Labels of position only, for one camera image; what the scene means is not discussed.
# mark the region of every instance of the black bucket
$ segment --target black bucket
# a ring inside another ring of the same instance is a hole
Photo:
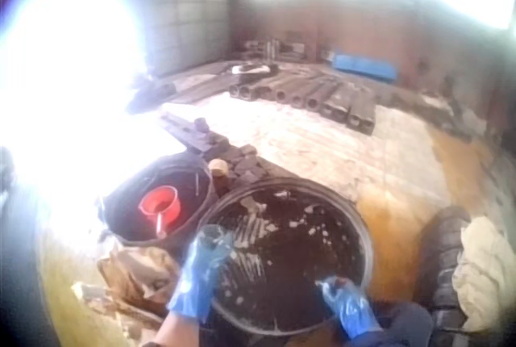
[[[300,178],[273,178],[233,190],[203,224],[232,231],[215,310],[246,332],[286,336],[334,318],[316,282],[331,275],[365,289],[372,276],[368,229],[353,205]]]
[[[173,186],[181,200],[181,213],[170,224],[163,239],[138,205],[150,190]],[[102,200],[99,218],[126,246],[157,246],[175,251],[194,236],[199,220],[217,201],[207,163],[191,153],[179,153],[154,161]]]

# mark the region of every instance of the hand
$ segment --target hand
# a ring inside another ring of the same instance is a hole
[[[168,309],[205,322],[218,279],[218,268],[232,249],[233,236],[230,232],[225,233],[216,224],[202,227],[188,249]]]
[[[366,332],[381,331],[362,291],[347,278],[329,277],[318,282],[328,307],[339,317],[351,339]]]

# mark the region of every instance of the blue object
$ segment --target blue object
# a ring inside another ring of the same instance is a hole
[[[188,249],[181,277],[167,308],[205,322],[218,280],[218,269],[233,249],[232,233],[217,224],[201,228]]]
[[[351,339],[366,332],[382,330],[368,300],[351,280],[333,276],[319,285],[324,301],[339,317],[344,331]]]
[[[333,68],[388,83],[397,80],[397,70],[390,63],[362,56],[336,53],[333,58]]]

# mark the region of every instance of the red plastic cup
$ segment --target red plastic cup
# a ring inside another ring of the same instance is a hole
[[[156,233],[159,233],[164,232],[177,219],[181,212],[181,202],[174,187],[161,186],[147,192],[138,208],[156,225]]]

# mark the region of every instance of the concrete floor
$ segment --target concrete floor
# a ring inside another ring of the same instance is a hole
[[[227,93],[195,107],[167,107],[186,118],[206,117],[232,144],[253,144],[264,158],[355,202],[375,248],[369,290],[374,298],[411,298],[418,236],[441,207],[457,203],[474,215],[488,215],[509,234],[516,232],[510,159],[479,140],[466,144],[450,137],[413,115],[377,107],[375,131],[365,136],[308,111],[242,102]],[[81,306],[69,289],[76,281],[101,281],[96,269],[100,229],[87,207],[73,213],[62,208],[41,224],[37,236],[46,303],[65,347],[128,345],[113,320]]]

